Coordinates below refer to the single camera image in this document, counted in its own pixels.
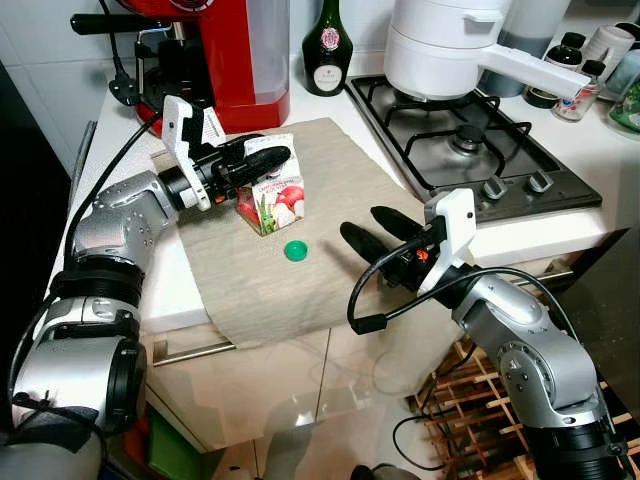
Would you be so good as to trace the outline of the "dark green glass bottle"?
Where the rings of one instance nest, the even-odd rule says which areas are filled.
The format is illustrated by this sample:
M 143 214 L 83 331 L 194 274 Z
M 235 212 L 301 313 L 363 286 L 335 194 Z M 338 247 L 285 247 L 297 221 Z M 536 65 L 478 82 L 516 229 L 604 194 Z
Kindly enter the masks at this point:
M 303 37 L 301 50 L 306 90 L 316 96 L 338 95 L 355 50 L 340 19 L 340 0 L 323 0 L 315 26 Z

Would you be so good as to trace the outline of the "small clear bottle red label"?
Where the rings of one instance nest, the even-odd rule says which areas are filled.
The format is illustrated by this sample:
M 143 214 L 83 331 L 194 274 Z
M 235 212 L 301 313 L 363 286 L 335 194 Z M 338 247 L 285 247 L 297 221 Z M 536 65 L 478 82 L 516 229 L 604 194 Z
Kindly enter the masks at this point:
M 600 76 L 605 69 L 603 60 L 585 60 L 579 72 L 589 78 L 589 82 L 570 99 L 561 99 L 550 110 L 554 116 L 563 122 L 580 122 L 594 104 L 600 91 Z

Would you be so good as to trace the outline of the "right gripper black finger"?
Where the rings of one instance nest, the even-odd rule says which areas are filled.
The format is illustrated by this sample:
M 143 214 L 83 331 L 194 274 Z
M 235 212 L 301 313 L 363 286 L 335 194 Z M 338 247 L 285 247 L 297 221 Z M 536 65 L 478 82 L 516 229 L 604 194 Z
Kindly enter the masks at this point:
M 378 237 L 351 221 L 343 221 L 340 224 L 340 236 L 362 260 L 369 262 L 370 265 L 376 264 L 379 259 L 383 259 L 389 253 L 389 248 Z
M 422 225 L 404 215 L 403 212 L 388 206 L 371 207 L 371 214 L 376 223 L 388 233 L 396 237 L 398 241 L 413 243 L 420 241 L 422 237 Z

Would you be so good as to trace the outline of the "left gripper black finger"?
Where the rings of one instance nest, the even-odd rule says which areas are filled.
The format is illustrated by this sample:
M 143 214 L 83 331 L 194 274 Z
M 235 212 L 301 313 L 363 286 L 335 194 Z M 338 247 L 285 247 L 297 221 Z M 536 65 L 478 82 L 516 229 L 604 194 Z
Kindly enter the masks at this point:
M 234 177 L 264 177 L 293 157 L 288 136 L 259 136 L 239 143 L 239 159 L 232 164 Z
M 221 168 L 221 195 L 234 196 L 237 189 L 252 186 L 273 170 L 271 165 L 232 165 Z

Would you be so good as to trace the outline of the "beige cloth mat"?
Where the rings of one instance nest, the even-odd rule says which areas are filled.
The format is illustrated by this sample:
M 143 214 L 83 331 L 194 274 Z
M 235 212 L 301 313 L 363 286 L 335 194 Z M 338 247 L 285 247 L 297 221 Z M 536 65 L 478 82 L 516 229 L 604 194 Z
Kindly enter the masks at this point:
M 160 333 L 204 315 L 230 342 L 256 348 L 347 324 L 346 306 L 369 266 L 340 236 L 351 221 L 388 248 L 398 246 L 372 218 L 388 206 L 424 219 L 424 205 L 375 163 L 330 118 L 285 127 L 300 156 L 305 206 L 298 223 L 260 236 L 233 202 L 191 209 L 157 247 L 141 300 L 143 329 Z M 308 246 L 305 261 L 283 253 Z

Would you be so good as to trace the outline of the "dark bottle black cap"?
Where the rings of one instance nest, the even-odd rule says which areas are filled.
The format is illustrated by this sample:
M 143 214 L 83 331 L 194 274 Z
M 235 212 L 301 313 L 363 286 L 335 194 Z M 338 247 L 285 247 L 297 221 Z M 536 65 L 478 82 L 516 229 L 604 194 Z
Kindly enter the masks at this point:
M 582 52 L 581 47 L 585 45 L 585 35 L 576 32 L 564 33 L 561 42 L 545 52 L 543 56 L 544 61 L 548 61 L 550 64 L 557 65 L 571 72 L 576 72 L 582 64 Z M 547 92 L 545 90 L 538 90 L 538 88 L 527 87 L 524 92 L 524 99 L 527 104 L 534 106 L 534 108 L 540 109 L 552 109 L 554 105 L 558 104 L 561 100 L 554 93 Z

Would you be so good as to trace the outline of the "green plastic crate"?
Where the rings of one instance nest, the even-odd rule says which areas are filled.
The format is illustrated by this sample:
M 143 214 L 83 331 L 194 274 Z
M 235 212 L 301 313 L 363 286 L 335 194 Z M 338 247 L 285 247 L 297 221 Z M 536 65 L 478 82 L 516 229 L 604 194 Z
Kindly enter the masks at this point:
M 164 419 L 148 411 L 147 466 L 166 480 L 207 480 L 201 454 Z

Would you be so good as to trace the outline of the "white mug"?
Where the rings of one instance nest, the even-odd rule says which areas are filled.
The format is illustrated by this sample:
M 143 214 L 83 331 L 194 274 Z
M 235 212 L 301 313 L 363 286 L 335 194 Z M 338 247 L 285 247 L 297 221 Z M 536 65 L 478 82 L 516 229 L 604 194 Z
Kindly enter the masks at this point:
M 593 36 L 581 47 L 582 59 L 599 60 L 604 70 L 599 74 L 600 82 L 607 81 L 613 69 L 617 68 L 622 56 L 625 56 L 635 44 L 636 36 L 627 29 L 617 26 L 600 26 Z

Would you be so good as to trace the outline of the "wooden wine rack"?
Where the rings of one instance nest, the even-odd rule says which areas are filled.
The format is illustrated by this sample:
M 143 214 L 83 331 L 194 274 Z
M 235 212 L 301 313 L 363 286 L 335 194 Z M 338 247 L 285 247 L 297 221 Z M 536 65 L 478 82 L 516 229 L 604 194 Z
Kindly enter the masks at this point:
M 431 412 L 416 424 L 444 480 L 539 480 L 497 366 L 471 339 L 445 348 L 438 369 L 404 403 L 411 413 Z

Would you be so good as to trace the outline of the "beige kitchen cabinet white countertop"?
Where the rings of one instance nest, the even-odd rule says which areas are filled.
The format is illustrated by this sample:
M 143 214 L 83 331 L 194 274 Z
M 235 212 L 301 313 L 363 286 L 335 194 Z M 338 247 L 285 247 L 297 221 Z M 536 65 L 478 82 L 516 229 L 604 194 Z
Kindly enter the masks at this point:
M 367 155 L 402 186 L 364 116 L 347 93 L 315 97 L 294 87 L 288 125 L 333 119 Z M 637 223 L 640 142 L 614 131 L 600 106 L 580 122 L 561 122 L 524 100 L 500 100 L 512 119 L 532 123 L 532 136 L 602 196 L 599 207 L 581 207 L 506 221 L 480 223 L 470 244 L 471 264 L 544 268 L 568 253 L 599 246 Z M 172 351 L 225 340 L 206 319 L 147 333 L 148 349 L 168 339 Z M 445 347 L 460 338 L 451 312 L 434 301 L 366 335 L 344 326 L 316 330 L 256 348 L 241 348 L 179 364 L 148 367 L 146 398 L 201 451 L 257 440 L 311 422 L 338 419 L 374 407 L 374 401 L 407 396 L 421 387 Z

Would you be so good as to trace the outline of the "small printed drink carton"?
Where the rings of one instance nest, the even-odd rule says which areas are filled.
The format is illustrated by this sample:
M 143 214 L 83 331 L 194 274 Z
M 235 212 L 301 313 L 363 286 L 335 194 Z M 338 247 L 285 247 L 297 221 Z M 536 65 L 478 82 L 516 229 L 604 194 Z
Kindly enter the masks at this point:
M 294 150 L 294 136 L 291 133 L 268 136 L 288 136 L 292 159 L 252 186 L 238 188 L 236 192 L 237 211 L 260 236 L 270 236 L 305 216 L 305 180 Z

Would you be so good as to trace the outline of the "grey cylindrical container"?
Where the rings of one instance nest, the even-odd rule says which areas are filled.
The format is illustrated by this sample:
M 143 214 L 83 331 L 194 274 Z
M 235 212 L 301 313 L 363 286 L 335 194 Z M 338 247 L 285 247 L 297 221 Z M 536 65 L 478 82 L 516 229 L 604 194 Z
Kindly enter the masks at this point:
M 543 59 L 570 4 L 571 0 L 512 0 L 497 44 Z M 520 96 L 524 88 L 518 79 L 492 70 L 485 72 L 479 83 L 485 95 L 502 99 Z

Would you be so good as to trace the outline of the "white barcode paper tag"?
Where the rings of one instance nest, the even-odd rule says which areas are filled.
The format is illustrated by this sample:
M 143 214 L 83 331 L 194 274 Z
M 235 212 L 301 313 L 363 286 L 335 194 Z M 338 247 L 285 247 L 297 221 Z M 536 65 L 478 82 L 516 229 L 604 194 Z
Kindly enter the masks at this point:
M 201 141 L 205 145 L 221 146 L 227 142 L 227 133 L 221 125 L 214 108 L 205 108 L 202 113 Z

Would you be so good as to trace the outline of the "steel gas hob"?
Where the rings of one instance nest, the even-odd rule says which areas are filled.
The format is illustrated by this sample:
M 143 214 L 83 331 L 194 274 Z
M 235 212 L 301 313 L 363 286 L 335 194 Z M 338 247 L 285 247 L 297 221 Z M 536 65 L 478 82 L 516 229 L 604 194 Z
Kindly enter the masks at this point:
M 460 99 L 420 100 L 384 76 L 349 77 L 344 90 L 422 201 L 470 188 L 480 223 L 602 204 L 593 187 L 536 142 L 531 123 L 515 122 L 500 110 L 498 97 L 474 91 Z M 554 180 L 544 195 L 526 188 L 538 170 Z M 484 196 L 483 182 L 490 177 L 506 183 L 506 196 L 498 201 Z

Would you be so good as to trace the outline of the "robot right leg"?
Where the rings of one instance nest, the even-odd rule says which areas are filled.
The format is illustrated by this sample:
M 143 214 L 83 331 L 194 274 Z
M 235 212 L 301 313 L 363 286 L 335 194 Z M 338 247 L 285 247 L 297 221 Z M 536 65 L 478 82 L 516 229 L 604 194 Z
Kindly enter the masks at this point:
M 357 465 L 353 468 L 349 480 L 422 480 L 412 472 L 403 470 L 390 463 L 380 463 L 378 466 Z

